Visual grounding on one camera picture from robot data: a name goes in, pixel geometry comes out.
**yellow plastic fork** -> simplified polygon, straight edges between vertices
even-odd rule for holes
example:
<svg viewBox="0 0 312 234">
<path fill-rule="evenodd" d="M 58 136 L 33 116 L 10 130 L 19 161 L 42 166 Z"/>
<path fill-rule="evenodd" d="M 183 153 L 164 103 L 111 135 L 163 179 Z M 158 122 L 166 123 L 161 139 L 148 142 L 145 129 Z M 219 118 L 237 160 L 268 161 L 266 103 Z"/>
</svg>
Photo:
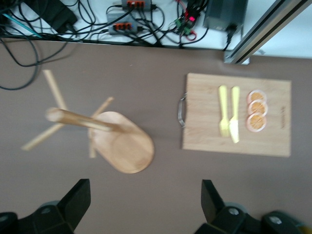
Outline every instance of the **yellow plastic fork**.
<svg viewBox="0 0 312 234">
<path fill-rule="evenodd" d="M 219 87 L 219 98 L 220 98 L 220 107 L 221 107 L 221 116 L 222 119 L 219 123 L 220 133 L 222 137 L 230 136 L 229 129 L 229 118 L 228 118 L 228 94 L 227 87 L 225 85 L 221 85 Z"/>
</svg>

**power cord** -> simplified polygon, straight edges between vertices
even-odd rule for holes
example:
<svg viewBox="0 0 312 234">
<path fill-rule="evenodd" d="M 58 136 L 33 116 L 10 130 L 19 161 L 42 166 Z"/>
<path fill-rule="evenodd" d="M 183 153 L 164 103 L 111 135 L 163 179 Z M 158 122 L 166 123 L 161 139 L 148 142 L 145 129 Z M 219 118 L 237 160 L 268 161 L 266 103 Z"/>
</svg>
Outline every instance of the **power cord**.
<svg viewBox="0 0 312 234">
<path fill-rule="evenodd" d="M 233 35 L 235 34 L 237 30 L 237 25 L 235 24 L 230 24 L 227 29 L 226 29 L 226 32 L 228 34 L 228 38 L 227 38 L 227 42 L 226 42 L 226 46 L 225 48 L 223 49 L 223 51 L 226 51 L 226 49 L 229 47 L 229 45 L 231 44 L 231 41 L 232 41 L 232 37 Z"/>
</svg>

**yellow plastic knife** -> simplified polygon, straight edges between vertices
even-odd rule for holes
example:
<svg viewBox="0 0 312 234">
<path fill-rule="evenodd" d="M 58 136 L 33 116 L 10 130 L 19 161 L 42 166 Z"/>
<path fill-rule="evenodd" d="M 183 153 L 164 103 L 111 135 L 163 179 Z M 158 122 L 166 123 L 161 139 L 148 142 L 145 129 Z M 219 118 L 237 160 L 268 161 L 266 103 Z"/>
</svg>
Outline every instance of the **yellow plastic knife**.
<svg viewBox="0 0 312 234">
<path fill-rule="evenodd" d="M 230 120 L 230 133 L 232 141 L 234 143 L 239 142 L 239 132 L 238 132 L 238 104 L 239 104 L 239 93 L 240 89 L 238 86 L 232 88 L 232 109 L 233 117 Z"/>
</svg>

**fruit slice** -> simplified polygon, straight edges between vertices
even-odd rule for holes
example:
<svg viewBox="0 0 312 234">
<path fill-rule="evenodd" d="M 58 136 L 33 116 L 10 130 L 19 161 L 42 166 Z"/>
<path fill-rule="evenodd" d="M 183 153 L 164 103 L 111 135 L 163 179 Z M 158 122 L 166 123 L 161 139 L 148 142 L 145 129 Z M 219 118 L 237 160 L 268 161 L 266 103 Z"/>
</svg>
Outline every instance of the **fruit slice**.
<svg viewBox="0 0 312 234">
<path fill-rule="evenodd" d="M 254 113 L 247 118 L 246 127 L 253 133 L 260 132 L 267 125 L 267 118 L 261 113 Z"/>
<path fill-rule="evenodd" d="M 248 114 L 252 115 L 254 113 L 261 113 L 262 115 L 266 115 L 268 112 L 268 105 L 266 102 L 262 100 L 252 101 L 248 106 Z"/>
<path fill-rule="evenodd" d="M 255 100 L 267 101 L 267 96 L 263 91 L 259 89 L 253 90 L 247 96 L 247 103 L 249 104 Z"/>
</svg>

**brown floor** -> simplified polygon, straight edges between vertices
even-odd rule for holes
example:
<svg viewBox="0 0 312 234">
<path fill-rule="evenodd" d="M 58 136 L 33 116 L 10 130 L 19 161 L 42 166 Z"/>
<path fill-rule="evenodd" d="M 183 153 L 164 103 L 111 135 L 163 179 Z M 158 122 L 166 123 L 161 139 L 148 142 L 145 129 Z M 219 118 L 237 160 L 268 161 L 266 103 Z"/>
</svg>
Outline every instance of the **brown floor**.
<svg viewBox="0 0 312 234">
<path fill-rule="evenodd" d="M 41 56 L 57 42 L 36 41 Z M 34 56 L 26 42 L 11 43 L 24 63 Z M 1 85 L 22 84 L 33 68 L 14 64 L 3 47 Z M 30 152 L 20 146 L 48 128 L 44 113 L 55 101 L 40 73 L 30 87 L 0 91 L 0 212 L 19 217 L 61 199 L 80 179 L 91 181 L 92 203 L 77 234 L 191 234 L 205 222 L 202 179 L 211 179 L 225 201 L 260 218 L 284 210 L 312 225 L 312 63 L 308 59 L 252 57 L 227 65 L 223 53 L 126 46 L 70 44 L 41 66 L 55 74 L 69 110 L 90 115 L 108 97 L 117 111 L 144 129 L 156 147 L 144 171 L 127 175 L 102 157 L 88 158 L 86 129 L 66 126 Z M 177 103 L 187 73 L 292 80 L 292 156 L 234 155 L 181 149 Z"/>
</svg>

